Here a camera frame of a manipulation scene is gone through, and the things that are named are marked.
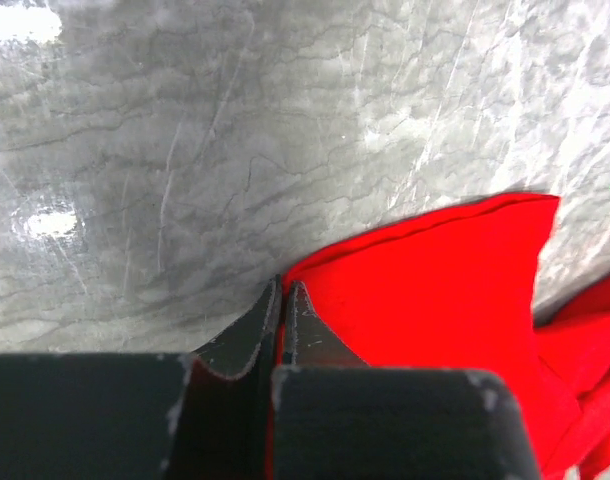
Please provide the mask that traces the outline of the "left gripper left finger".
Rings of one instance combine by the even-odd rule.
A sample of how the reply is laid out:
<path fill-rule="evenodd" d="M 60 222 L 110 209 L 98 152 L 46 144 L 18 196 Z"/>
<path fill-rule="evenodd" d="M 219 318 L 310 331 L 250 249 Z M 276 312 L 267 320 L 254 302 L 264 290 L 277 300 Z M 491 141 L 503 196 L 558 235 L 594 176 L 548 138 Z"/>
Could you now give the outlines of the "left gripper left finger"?
<path fill-rule="evenodd" d="M 260 479 L 282 289 L 189 352 L 0 354 L 0 479 Z"/>

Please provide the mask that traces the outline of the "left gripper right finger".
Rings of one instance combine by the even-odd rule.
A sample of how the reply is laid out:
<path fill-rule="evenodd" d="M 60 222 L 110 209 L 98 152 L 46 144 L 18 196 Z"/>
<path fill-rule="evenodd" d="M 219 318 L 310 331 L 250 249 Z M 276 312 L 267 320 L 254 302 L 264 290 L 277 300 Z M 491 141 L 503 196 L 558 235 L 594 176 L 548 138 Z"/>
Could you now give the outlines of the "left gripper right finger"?
<path fill-rule="evenodd" d="M 289 292 L 272 375 L 276 479 L 536 479 L 517 400 L 476 369 L 374 368 Z"/>

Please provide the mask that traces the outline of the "red t shirt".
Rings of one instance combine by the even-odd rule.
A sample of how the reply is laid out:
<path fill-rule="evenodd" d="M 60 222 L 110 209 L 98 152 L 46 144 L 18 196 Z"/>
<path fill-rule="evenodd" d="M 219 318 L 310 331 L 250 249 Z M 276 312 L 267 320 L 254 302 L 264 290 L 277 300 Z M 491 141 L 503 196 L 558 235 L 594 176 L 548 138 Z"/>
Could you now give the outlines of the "red t shirt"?
<path fill-rule="evenodd" d="M 504 193 L 338 242 L 289 269 L 367 364 L 477 368 L 517 396 L 541 474 L 610 467 L 610 275 L 544 326 L 531 311 L 558 197 Z"/>

